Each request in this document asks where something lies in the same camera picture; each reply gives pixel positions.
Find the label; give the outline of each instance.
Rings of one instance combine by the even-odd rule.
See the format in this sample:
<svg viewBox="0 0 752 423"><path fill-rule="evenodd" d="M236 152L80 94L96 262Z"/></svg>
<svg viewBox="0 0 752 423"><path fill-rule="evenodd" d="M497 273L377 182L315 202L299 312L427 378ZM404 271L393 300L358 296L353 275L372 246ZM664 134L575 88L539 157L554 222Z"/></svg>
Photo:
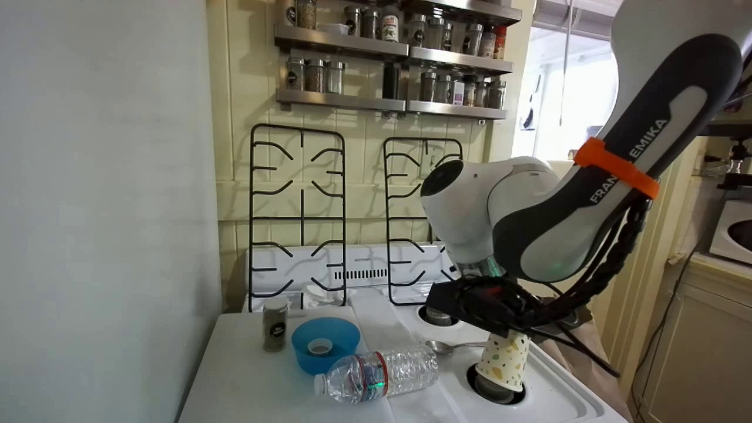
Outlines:
<svg viewBox="0 0 752 423"><path fill-rule="evenodd" d="M385 15L380 21L380 40L400 42L400 16Z"/></svg>
<svg viewBox="0 0 752 423"><path fill-rule="evenodd" d="M360 371L362 371L362 397L360 403L372 403L377 397L385 396L385 366L383 363L373 354L370 359L358 358Z"/></svg>
<svg viewBox="0 0 752 423"><path fill-rule="evenodd" d="M464 107L466 103L466 83L456 81L451 88L451 103Z"/></svg>
<svg viewBox="0 0 752 423"><path fill-rule="evenodd" d="M667 121L655 121L649 131L638 142L638 145L631 150L631 157L638 161L664 131Z"/></svg>

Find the white stove top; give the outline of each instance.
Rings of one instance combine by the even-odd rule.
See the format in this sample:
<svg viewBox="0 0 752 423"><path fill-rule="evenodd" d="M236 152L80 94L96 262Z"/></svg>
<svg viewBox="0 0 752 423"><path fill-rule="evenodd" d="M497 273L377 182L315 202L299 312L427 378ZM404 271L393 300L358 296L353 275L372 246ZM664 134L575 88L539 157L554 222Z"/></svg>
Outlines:
<svg viewBox="0 0 752 423"><path fill-rule="evenodd" d="M439 339L448 344L486 340L490 333L459 323L453 327L434 327L419 317L419 306L391 306L383 293L353 291L353 310L370 349L400 349ZM467 384L467 369L479 363L479 349L461 349L441 359L441 374L434 389L424 396L393 397L393 414L404 421L416 418L416 409L433 411L437 421L505 421L505 423L551 423L551 421L622 421L609 404L581 385L541 349L532 346L525 371L527 396L519 404L493 404L479 397Z"/></svg>
<svg viewBox="0 0 752 423"><path fill-rule="evenodd" d="M318 275L320 282L336 282L336 271L327 269L325 262L315 262L318 253L336 251L307 251L306 246L292 250L295 256L306 259L292 262L290 253L279 256L279 251L257 251L257 269L276 269L266 275L251 275L257 282L257 291L278 291L279 282L295 279L283 296L306 293L306 275ZM360 331L362 349L385 350L403 349L411 344L424 344L426 339L464 344L464 340L486 340L490 333L476 329L466 323L453 327L434 327L419 317L419 306L396 306L389 298L385 290L385 250L383 246L349 246L349 271L358 271L349 285L349 307ZM447 279L451 273L451 262L439 246L404 246L398 251L406 266L393 269L393 279L414 279L424 275L421 282L411 288L403 288L398 291L400 300L426 300L426 293L433 282ZM461 349L451 358L441 358L439 380L427 390L416 396L391 397L389 411L378 416L380 421L398 423L426 423L426 421L447 421L447 423L477 423L477 421L505 421L505 423L551 423L551 421L622 421L607 403L593 396L585 385L581 385L570 371L565 371L554 359L551 359L541 349L532 346L530 364L525 371L527 396L519 404L493 404L479 397L467 385L467 369L479 363L479 349ZM263 397L260 409L270 409L276 396Z"/></svg>

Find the black cable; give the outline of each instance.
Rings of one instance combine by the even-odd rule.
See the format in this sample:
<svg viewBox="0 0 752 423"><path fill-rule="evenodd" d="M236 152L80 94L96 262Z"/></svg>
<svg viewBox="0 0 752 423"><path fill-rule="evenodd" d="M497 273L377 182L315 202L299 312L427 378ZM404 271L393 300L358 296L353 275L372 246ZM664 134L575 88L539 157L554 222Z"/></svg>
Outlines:
<svg viewBox="0 0 752 423"><path fill-rule="evenodd" d="M565 296L545 304L530 300L527 310L519 312L518 327L545 327L565 319L572 310L589 304L593 296L601 293L609 282L622 271L625 259L635 250L638 236L641 233L645 216L649 210L646 198L635 198L625 216L613 223L609 242L601 242L598 256L587 269L594 269L589 278L581 278Z"/></svg>
<svg viewBox="0 0 752 423"><path fill-rule="evenodd" d="M562 290L557 290L554 285L545 285L547 290L553 290L554 293L559 293L559 296L565 296L565 291Z"/></svg>
<svg viewBox="0 0 752 423"><path fill-rule="evenodd" d="M601 242L601 246L598 250L594 259L589 262L587 271L582 273L581 282L589 279L593 273L601 266L605 256L609 253L620 225L622 225L622 218L625 218L628 212L622 212L615 223L609 229L607 233L607 239Z"/></svg>
<svg viewBox="0 0 752 423"><path fill-rule="evenodd" d="M582 352L582 354L587 354L594 364L600 364L607 374L611 374L613 378L620 378L620 374L607 363L607 359L601 359L598 352L593 352L579 336L574 336L572 331L570 331L570 327L565 327L562 323L557 323L557 329L559 331L565 331L565 336L572 340L572 344L575 344L579 349L579 352Z"/></svg>
<svg viewBox="0 0 752 423"><path fill-rule="evenodd" d="M660 339L660 331L664 331L664 327L665 327L665 323L667 323L667 315L671 315L671 310L673 310L673 306L674 306L674 300L678 300L679 288L681 288L681 282L683 282L683 273L686 273L686 269L689 269L689 263L692 263L692 259L694 259L695 251L698 251L698 244L692 250L692 253L689 253L686 262L681 263L679 278L678 278L678 282L674 282L674 288L673 288L673 293L671 293L671 298L667 298L667 306L665 306L665 310L664 310L664 315L660 315L660 323L658 323L658 327L654 329L652 340L649 340L649 346L645 349L645 352L641 352L641 358L640 358L640 363L638 363L635 380L633 380L633 389L631 389L633 404L635 404L635 414L638 414L638 423L645 421L645 416L641 416L641 404L640 404L641 400L638 397L640 374L641 374L645 364L649 363L649 358L652 358L652 352L654 352L654 349L655 349L655 340Z"/></svg>
<svg viewBox="0 0 752 423"><path fill-rule="evenodd" d="M579 336L574 336L566 327L562 331L566 333L566 339L559 339L554 333L539 331L539 329L525 329L525 333L530 333L530 336L551 339L554 344L570 346L572 350L587 354L594 364L600 364L605 371L609 371L613 378L619 378L619 371L609 363L605 363L598 352L593 352Z"/></svg>

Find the spice rack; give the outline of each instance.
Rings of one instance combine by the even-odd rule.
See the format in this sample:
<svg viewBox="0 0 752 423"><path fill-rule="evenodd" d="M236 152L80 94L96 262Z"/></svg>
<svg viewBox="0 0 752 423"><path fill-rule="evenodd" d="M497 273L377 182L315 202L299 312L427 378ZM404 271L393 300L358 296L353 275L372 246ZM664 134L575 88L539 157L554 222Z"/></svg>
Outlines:
<svg viewBox="0 0 752 423"><path fill-rule="evenodd" d="M490 21L497 25L513 25L521 18L521 11L508 7L498 0L424 0L431 7L444 7L444 15L453 18ZM437 47L421 47L406 42L391 42L377 38L360 38L345 34L327 34L312 29L297 29L284 21L276 25L276 44L279 53L290 54L295 49L304 53L325 53L344 56L362 56L380 64L400 64L404 68L437 68L437 71L461 71L466 75L505 75L513 74L513 64L492 56L464 54ZM447 116L447 118L476 118L476 121L503 121L503 108L486 107L459 107L444 102L419 102L419 98L362 98L329 92L300 92L279 88L276 94L283 107L325 107L325 108L349 108L349 110L377 110L377 112L426 112L426 116Z"/></svg>
<svg viewBox="0 0 752 423"><path fill-rule="evenodd" d="M716 118L701 131L706 137L752 138L752 121Z"/></svg>

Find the wooden cabinet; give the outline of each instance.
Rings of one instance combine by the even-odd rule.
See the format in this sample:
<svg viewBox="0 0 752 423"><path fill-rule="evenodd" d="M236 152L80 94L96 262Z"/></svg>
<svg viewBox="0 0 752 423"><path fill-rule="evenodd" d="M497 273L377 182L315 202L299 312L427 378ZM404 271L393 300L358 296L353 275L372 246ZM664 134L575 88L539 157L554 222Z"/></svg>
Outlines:
<svg viewBox="0 0 752 423"><path fill-rule="evenodd" d="M752 418L752 269L695 253L645 393L646 421Z"/></svg>

